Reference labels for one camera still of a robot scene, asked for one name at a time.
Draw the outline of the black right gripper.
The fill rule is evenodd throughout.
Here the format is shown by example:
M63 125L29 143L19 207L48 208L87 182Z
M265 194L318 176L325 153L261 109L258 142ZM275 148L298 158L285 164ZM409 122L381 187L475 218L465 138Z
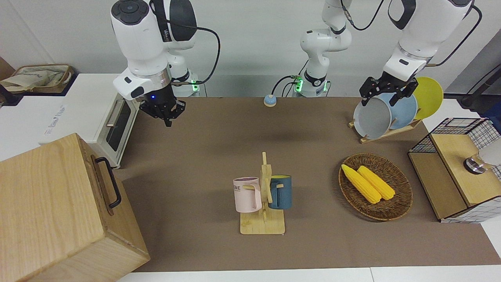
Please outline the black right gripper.
M159 90L145 94L139 108L153 118L163 119L166 127L172 127L172 120L182 114L186 108L186 102L178 100L174 95L172 85L168 84Z

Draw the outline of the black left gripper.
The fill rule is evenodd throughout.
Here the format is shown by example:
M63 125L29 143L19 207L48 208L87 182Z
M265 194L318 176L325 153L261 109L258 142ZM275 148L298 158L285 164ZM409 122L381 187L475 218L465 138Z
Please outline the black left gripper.
M368 77L359 89L362 98L362 106L365 107L371 98L383 93L393 93L389 104L393 107L400 99L409 98L419 85L416 78L404 83L398 79L390 78L389 81L383 78L375 79Z

